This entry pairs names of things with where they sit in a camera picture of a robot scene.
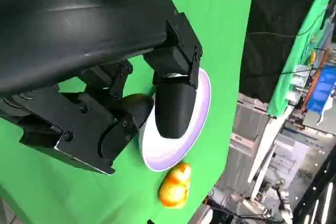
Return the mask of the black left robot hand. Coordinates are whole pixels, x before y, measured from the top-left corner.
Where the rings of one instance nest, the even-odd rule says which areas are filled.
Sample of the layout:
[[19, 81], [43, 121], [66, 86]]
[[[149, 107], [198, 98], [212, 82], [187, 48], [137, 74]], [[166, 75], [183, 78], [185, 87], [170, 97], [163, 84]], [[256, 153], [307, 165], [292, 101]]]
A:
[[203, 50], [172, 0], [1, 0], [1, 117], [20, 142], [111, 175], [151, 112], [190, 124]]

